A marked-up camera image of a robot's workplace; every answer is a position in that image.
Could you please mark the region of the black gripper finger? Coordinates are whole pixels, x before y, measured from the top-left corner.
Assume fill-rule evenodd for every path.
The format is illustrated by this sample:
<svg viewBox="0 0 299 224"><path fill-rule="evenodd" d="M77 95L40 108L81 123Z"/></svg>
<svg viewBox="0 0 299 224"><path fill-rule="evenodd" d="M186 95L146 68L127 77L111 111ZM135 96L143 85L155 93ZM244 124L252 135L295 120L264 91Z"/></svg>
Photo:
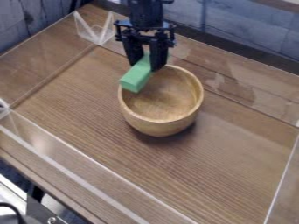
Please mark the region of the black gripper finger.
<svg viewBox="0 0 299 224"><path fill-rule="evenodd" d="M160 70L168 57L168 44L164 39L152 38L150 41L150 61L151 70L155 72Z"/></svg>
<svg viewBox="0 0 299 224"><path fill-rule="evenodd" d="M131 66L144 57L143 41L132 36L123 37L126 56Z"/></svg>

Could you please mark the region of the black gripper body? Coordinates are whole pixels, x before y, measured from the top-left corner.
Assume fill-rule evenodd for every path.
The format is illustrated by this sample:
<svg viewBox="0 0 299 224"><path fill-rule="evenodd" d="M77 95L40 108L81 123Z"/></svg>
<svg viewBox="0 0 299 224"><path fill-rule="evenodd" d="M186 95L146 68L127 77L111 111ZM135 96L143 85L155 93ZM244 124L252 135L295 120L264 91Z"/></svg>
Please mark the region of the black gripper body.
<svg viewBox="0 0 299 224"><path fill-rule="evenodd" d="M118 20L116 41L148 45L159 41L168 47L175 46L175 25L164 21L164 5L174 0L127 0L128 19Z"/></svg>

